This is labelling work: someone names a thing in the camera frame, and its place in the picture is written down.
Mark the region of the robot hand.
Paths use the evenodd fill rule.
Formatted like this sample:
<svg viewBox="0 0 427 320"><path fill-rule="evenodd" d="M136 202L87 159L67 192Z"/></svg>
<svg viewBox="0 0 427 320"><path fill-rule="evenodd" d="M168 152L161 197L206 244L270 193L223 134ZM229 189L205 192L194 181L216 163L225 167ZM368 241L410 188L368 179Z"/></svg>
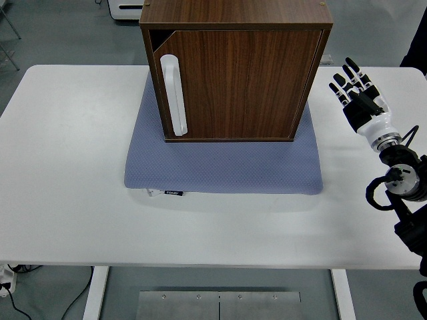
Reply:
<svg viewBox="0 0 427 320"><path fill-rule="evenodd" d="M334 74L329 84L355 133L366 138L375 152L398 145L402 137L392 125L392 112L369 76L349 57L342 65L345 75Z"/></svg>

